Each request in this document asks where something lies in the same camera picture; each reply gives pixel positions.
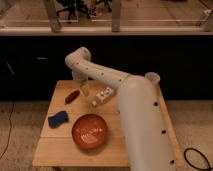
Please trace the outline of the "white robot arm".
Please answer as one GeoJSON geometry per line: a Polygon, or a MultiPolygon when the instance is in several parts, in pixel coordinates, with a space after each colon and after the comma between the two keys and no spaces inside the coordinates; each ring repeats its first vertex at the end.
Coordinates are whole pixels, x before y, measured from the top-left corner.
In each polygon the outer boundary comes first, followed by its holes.
{"type": "Polygon", "coordinates": [[[117,91],[131,171],[176,171],[158,92],[149,79],[92,63],[85,47],[67,55],[65,64],[78,81],[90,77],[117,91]]]}

